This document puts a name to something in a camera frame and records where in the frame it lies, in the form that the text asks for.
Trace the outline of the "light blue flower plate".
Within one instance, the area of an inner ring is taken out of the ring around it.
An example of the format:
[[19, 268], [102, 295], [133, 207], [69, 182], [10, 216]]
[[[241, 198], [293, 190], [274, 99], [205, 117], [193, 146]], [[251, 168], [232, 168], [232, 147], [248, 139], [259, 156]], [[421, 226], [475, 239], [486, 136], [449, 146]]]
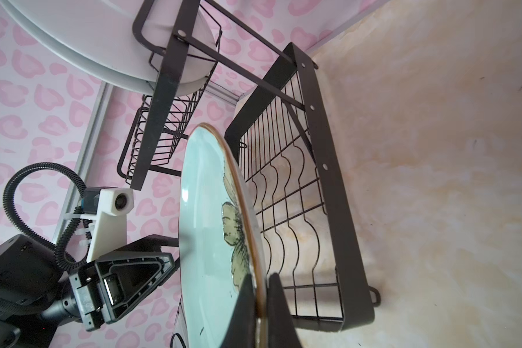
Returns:
[[190, 347], [221, 347], [246, 275], [258, 281], [265, 256], [252, 199], [220, 132], [199, 124], [181, 174], [178, 239]]

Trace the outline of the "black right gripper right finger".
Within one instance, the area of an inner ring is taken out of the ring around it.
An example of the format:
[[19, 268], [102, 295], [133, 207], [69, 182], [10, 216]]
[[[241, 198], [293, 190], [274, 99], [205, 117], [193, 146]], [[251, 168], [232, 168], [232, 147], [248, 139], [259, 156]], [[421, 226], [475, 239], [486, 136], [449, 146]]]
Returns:
[[270, 275], [268, 280], [267, 314], [268, 347], [302, 348], [277, 273]]

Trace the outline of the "dark green rim plate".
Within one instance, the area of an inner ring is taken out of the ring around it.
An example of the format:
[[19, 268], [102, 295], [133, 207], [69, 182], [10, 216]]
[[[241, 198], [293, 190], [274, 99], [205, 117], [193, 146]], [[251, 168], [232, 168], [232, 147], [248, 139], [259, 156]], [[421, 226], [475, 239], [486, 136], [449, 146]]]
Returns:
[[[10, 1], [45, 33], [76, 53], [117, 72], [156, 83], [162, 57], [141, 45], [132, 25], [144, 1]], [[153, 1], [144, 38], [165, 49], [182, 1]], [[198, 13], [193, 38], [216, 49], [203, 14]], [[193, 94], [206, 83], [215, 63], [193, 46], [181, 77], [177, 97]]]

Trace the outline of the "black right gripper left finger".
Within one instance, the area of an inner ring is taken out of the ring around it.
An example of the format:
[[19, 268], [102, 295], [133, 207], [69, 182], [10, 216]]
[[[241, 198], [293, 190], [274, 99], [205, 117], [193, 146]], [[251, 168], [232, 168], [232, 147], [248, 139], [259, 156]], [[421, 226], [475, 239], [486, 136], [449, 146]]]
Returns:
[[253, 348], [256, 323], [255, 287], [252, 276], [248, 274], [242, 281], [229, 327], [220, 347]]

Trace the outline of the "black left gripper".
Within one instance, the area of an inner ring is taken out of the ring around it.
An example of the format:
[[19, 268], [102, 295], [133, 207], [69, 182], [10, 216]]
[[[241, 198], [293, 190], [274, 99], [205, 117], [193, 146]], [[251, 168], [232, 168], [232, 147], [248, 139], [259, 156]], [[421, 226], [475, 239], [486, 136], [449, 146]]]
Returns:
[[86, 331], [119, 322], [176, 272], [176, 261], [162, 247], [178, 248], [178, 239], [145, 236], [69, 272], [39, 319], [53, 327], [77, 321]]

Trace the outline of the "white plate quatrefoil emblem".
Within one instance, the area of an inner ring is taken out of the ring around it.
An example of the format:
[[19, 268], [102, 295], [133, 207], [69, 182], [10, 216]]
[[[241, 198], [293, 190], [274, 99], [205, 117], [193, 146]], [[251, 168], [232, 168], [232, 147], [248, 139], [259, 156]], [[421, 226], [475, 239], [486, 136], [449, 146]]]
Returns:
[[17, 10], [10, 1], [0, 1], [1, 6], [7, 14], [28, 34], [34, 37], [37, 42], [41, 43], [51, 52], [69, 62], [71, 65], [88, 73], [91, 77], [98, 78], [106, 83], [114, 86], [135, 91], [142, 94], [150, 92], [155, 87], [154, 81], [147, 81], [139, 78], [134, 78], [129, 75], [117, 72], [113, 69], [106, 68], [103, 65], [95, 63], [94, 61], [76, 53], [64, 44], [60, 43], [48, 33], [45, 33], [37, 25], [27, 19], [24, 14]]

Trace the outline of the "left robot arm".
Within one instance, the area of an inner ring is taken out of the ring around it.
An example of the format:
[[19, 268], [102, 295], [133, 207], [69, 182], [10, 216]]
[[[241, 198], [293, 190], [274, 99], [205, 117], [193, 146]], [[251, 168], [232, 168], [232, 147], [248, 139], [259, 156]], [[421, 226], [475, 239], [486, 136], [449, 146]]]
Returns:
[[64, 277], [52, 252], [23, 234], [0, 245], [0, 347], [48, 347], [57, 328], [88, 331], [119, 322], [180, 267], [163, 247], [178, 240], [150, 235]]

